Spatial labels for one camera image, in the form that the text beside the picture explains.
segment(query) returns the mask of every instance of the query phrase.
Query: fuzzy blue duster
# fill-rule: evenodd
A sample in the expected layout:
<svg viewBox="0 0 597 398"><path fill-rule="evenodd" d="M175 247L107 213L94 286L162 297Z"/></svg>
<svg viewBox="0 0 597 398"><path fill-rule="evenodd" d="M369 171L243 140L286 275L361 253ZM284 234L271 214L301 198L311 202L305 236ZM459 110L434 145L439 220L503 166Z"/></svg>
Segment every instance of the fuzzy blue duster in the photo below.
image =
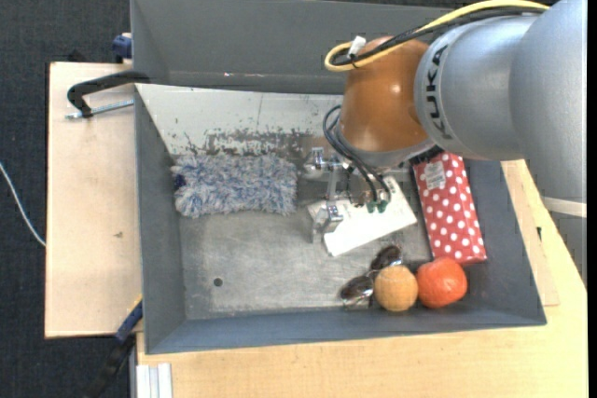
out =
<svg viewBox="0 0 597 398"><path fill-rule="evenodd" d="M188 217L296 210L297 168L272 155L179 157L172 166L176 210Z"/></svg>

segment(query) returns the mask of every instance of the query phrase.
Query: white cable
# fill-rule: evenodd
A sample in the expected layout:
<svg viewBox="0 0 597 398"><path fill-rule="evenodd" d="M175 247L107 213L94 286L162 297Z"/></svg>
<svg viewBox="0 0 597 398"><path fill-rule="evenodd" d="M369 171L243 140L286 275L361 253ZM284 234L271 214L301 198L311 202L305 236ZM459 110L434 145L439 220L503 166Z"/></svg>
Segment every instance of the white cable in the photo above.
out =
<svg viewBox="0 0 597 398"><path fill-rule="evenodd" d="M4 166L2 165L2 161L0 161L0 171L2 172L4 177L7 179L8 187L10 187L10 192L12 192L12 196L14 197L15 202L17 203L17 206L19 206L19 210L21 211L22 218L25 220L25 223L27 223L29 230L31 230L31 233L35 236L35 238L37 239L37 242L39 242L41 245L46 247L46 242L42 239L42 237L39 234L37 234L37 231L31 224L31 221L29 220L29 217L27 217L25 210L22 208L22 204L21 204L21 200L19 199L19 195L17 194L17 191L15 189L15 186L12 184L12 181L10 181L10 177L8 176L7 170L4 169Z"/></svg>

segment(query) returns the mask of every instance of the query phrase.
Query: wooden table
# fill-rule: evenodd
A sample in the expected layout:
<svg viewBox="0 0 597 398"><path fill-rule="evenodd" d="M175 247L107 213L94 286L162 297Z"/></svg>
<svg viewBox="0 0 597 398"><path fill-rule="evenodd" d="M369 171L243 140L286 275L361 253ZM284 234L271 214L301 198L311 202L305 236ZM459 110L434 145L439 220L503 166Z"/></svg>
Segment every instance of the wooden table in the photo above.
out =
<svg viewBox="0 0 597 398"><path fill-rule="evenodd" d="M141 293L132 109L64 118L71 85L125 68L50 66L48 339L114 334ZM138 363L172 364L175 398L588 396L587 290L524 163L503 167L547 325L167 355L145 355L140 329Z"/></svg>

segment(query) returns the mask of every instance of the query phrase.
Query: wooden board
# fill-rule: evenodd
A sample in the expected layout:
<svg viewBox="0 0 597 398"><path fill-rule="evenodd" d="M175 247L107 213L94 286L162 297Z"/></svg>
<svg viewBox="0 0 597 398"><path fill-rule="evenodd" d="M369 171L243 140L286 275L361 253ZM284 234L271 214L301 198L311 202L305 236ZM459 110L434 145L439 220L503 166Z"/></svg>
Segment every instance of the wooden board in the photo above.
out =
<svg viewBox="0 0 597 398"><path fill-rule="evenodd" d="M141 294L133 110L64 117L76 111L66 99L72 85L126 68L49 69L46 337L114 334ZM89 104L131 96L132 86L110 89Z"/></svg>

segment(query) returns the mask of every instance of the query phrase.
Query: red polka dot box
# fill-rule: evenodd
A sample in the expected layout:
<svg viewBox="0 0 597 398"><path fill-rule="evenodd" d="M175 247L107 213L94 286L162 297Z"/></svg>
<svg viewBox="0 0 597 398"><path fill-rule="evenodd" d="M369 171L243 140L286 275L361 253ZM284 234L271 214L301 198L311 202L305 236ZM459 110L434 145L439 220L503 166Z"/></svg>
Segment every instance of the red polka dot box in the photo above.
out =
<svg viewBox="0 0 597 398"><path fill-rule="evenodd" d="M448 256L460 264L487 259L465 163L441 152L413 165L419 198L434 257Z"/></svg>

